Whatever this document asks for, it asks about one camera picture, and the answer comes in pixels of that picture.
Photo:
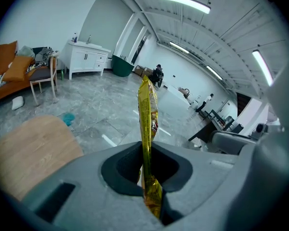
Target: yellow snack wrapper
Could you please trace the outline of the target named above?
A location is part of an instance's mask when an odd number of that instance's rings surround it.
[[[147,76],[138,90],[138,108],[141,139],[143,143],[144,201],[151,212],[159,218],[162,189],[151,172],[151,142],[158,131],[158,97]]]

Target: brown cushion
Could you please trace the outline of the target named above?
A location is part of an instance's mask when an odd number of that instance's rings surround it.
[[[49,68],[38,68],[34,71],[29,80],[32,81],[32,80],[48,79],[50,77],[51,76]]]
[[[17,41],[0,45],[0,75],[3,75],[9,69],[9,64],[14,60],[16,45]]]
[[[32,62],[33,57],[30,56],[16,56],[3,76],[3,81],[24,81],[26,69]]]

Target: light fixture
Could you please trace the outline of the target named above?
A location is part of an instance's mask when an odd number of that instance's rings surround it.
[[[185,52],[186,54],[189,54],[189,52],[188,52],[186,49],[183,49],[181,46],[176,45],[175,43],[172,43],[172,42],[170,42],[170,44],[171,44],[173,47],[175,47],[175,48],[177,48],[177,49]]]
[[[210,70],[218,79],[223,80],[222,77],[220,77],[213,69],[211,69],[209,66],[207,66],[207,69]]]
[[[257,63],[259,64],[264,77],[266,79],[266,82],[268,82],[268,85],[271,86],[273,83],[273,78],[272,75],[270,73],[270,70],[267,66],[267,64],[265,63],[265,60],[263,59],[263,57],[261,56],[259,50],[255,50],[252,52],[252,55],[254,56],[254,58],[256,59]]]
[[[211,10],[209,6],[195,0],[170,0],[170,1],[179,2],[184,5],[191,6],[195,9],[202,11],[203,13],[209,13]]]

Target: person in white shirt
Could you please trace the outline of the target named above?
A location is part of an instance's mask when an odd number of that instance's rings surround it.
[[[211,95],[208,96],[208,97],[205,99],[205,101],[203,101],[202,105],[196,110],[196,112],[199,113],[199,111],[202,110],[204,106],[206,106],[206,104],[208,103],[208,101],[210,101],[213,96],[214,96],[213,93],[211,93]]]

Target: orange pillow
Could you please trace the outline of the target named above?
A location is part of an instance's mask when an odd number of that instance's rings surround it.
[[[3,75],[9,69],[9,64],[14,60],[16,45],[17,41],[0,45],[0,75]]]
[[[32,60],[31,56],[16,56],[8,71],[5,72],[2,81],[24,81],[26,70]]]

